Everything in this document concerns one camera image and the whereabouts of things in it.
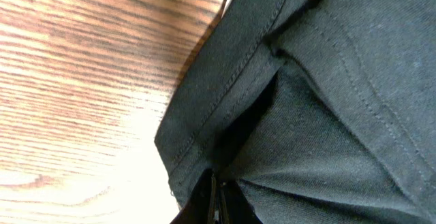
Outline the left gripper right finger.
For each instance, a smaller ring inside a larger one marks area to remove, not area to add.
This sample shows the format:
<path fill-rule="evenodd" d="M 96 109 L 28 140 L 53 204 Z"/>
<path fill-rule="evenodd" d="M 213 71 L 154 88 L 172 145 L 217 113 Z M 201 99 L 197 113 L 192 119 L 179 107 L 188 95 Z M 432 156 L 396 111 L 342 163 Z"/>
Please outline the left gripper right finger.
<path fill-rule="evenodd" d="M 223 182 L 218 197 L 219 224 L 262 224 L 235 181 Z"/>

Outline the black t-shirt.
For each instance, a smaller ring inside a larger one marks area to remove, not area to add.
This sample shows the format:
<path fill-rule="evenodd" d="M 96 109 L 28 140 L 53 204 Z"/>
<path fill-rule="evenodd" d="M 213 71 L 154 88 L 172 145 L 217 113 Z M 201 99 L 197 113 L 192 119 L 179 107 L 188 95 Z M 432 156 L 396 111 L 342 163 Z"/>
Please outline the black t-shirt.
<path fill-rule="evenodd" d="M 232 0 L 155 144 L 262 223 L 435 222 L 435 0 Z"/>

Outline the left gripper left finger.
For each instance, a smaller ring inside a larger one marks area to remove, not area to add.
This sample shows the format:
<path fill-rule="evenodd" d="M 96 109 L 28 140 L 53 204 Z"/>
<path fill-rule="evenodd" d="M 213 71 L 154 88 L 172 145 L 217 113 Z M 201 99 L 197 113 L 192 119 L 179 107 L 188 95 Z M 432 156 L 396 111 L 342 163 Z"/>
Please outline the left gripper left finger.
<path fill-rule="evenodd" d="M 190 198 L 170 224 L 214 224 L 217 183 L 207 169 L 197 181 Z"/>

